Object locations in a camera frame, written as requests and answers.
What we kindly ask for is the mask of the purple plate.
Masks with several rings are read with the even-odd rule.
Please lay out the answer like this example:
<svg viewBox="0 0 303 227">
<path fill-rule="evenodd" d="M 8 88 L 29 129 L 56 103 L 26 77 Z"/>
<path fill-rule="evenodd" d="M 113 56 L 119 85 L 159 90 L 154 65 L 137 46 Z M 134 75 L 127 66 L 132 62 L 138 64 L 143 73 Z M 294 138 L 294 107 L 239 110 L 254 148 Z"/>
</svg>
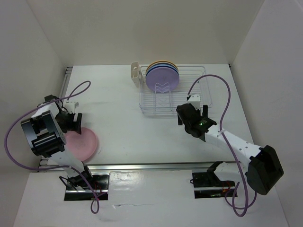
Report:
<svg viewBox="0 0 303 227">
<path fill-rule="evenodd" d="M 147 73 L 146 85 L 150 90 L 168 88 L 170 91 L 176 89 L 179 84 L 179 73 L 169 68 L 157 68 Z"/>
</svg>

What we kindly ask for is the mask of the blue plate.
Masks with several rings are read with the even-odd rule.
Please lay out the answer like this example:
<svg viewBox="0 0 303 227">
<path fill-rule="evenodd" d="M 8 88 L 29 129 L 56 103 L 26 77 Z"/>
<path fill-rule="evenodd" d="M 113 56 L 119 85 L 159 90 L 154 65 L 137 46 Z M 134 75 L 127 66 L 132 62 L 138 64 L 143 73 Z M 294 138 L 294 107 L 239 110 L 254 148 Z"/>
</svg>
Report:
<svg viewBox="0 0 303 227">
<path fill-rule="evenodd" d="M 174 70 L 175 72 L 178 73 L 178 70 L 177 70 L 177 69 L 175 69 L 174 67 L 168 66 L 168 65 L 157 65 L 157 66 L 154 66 L 154 67 L 150 68 L 149 70 L 147 70 L 147 73 L 151 72 L 151 71 L 154 70 L 154 69 L 163 68 L 163 67 L 172 69 L 172 70 Z"/>
</svg>

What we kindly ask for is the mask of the cream plate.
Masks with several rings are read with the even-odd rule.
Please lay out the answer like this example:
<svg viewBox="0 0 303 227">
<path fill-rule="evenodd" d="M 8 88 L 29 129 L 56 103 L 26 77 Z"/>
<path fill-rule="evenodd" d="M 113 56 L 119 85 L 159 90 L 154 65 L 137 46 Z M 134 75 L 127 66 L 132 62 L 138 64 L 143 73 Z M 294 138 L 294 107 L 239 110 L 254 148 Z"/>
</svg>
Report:
<svg viewBox="0 0 303 227">
<path fill-rule="evenodd" d="M 172 65 L 170 65 L 170 64 L 167 64 L 167 63 L 155 64 L 155 65 L 153 65 L 152 67 L 157 66 L 157 65 L 168 65 L 168 66 L 174 67 L 174 66 L 172 66 Z"/>
</svg>

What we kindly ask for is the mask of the orange plate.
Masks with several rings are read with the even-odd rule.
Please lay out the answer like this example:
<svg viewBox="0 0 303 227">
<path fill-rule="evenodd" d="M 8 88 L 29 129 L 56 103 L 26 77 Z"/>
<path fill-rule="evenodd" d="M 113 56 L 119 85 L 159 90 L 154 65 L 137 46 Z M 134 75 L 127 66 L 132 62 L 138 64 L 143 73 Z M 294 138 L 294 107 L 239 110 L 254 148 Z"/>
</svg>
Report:
<svg viewBox="0 0 303 227">
<path fill-rule="evenodd" d="M 172 66 L 178 68 L 178 67 L 176 66 L 176 64 L 172 63 L 171 61 L 167 61 L 167 60 L 155 61 L 155 62 L 151 63 L 151 64 L 148 66 L 148 68 L 152 67 L 152 66 L 155 65 L 155 64 L 163 64 L 163 63 L 167 63 L 167 64 L 170 64 L 170 65 L 172 65 Z"/>
</svg>

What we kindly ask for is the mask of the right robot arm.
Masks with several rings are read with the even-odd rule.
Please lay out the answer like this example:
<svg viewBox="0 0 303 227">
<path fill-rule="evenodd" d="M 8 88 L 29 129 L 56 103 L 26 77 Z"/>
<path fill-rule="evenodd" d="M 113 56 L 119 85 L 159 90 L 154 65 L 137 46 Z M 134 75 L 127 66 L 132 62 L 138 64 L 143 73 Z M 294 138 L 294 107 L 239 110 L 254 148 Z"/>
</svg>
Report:
<svg viewBox="0 0 303 227">
<path fill-rule="evenodd" d="M 260 147 L 235 136 L 212 119 L 207 110 L 197 110 L 192 104 L 176 108 L 178 124 L 186 133 L 224 151 L 234 151 L 248 185 L 258 194 L 266 195 L 283 176 L 284 171 L 274 148 Z"/>
</svg>

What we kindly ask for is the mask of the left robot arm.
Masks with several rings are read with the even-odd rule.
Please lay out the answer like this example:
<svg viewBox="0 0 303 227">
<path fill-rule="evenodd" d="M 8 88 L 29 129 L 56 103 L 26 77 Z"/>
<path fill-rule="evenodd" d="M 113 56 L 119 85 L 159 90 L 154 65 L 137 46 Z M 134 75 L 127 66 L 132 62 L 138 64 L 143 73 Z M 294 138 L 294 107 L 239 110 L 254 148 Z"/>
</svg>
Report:
<svg viewBox="0 0 303 227">
<path fill-rule="evenodd" d="M 37 106 L 35 113 L 21 121 L 21 127 L 36 156 L 43 156 L 60 166 L 67 166 L 67 182 L 70 187 L 90 188 L 94 177 L 88 167 L 66 147 L 65 134 L 81 135 L 82 114 L 76 111 L 78 102 L 63 102 L 49 95 Z"/>
</svg>

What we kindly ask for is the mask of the pink plate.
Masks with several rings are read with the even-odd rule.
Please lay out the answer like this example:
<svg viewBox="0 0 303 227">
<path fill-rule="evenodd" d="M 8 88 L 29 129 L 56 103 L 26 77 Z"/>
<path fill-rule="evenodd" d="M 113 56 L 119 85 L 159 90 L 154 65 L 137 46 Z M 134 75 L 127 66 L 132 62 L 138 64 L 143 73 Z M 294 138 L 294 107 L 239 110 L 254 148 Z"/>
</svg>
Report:
<svg viewBox="0 0 303 227">
<path fill-rule="evenodd" d="M 90 159 L 98 148 L 98 138 L 89 128 L 82 127 L 81 134 L 69 131 L 64 136 L 66 148 L 82 162 Z"/>
</svg>

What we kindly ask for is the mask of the cream cutlery holder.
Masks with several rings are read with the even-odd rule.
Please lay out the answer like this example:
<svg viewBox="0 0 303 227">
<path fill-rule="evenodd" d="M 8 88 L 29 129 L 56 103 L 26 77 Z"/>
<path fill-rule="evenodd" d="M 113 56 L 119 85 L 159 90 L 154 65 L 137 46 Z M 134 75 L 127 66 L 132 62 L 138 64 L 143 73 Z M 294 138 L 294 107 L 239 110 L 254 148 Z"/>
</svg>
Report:
<svg viewBox="0 0 303 227">
<path fill-rule="evenodd" d="M 136 87 L 140 86 L 141 81 L 141 67 L 139 62 L 135 61 L 131 63 L 131 80 L 135 84 Z"/>
</svg>

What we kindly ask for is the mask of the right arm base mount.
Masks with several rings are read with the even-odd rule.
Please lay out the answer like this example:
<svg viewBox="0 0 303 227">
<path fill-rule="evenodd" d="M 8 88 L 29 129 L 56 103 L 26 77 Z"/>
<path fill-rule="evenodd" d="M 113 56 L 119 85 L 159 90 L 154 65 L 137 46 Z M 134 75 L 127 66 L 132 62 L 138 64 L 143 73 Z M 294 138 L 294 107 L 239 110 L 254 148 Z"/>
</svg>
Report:
<svg viewBox="0 0 303 227">
<path fill-rule="evenodd" d="M 235 182 L 220 181 L 207 172 L 192 173 L 190 183 L 195 199 L 232 197 L 235 189 Z"/>
</svg>

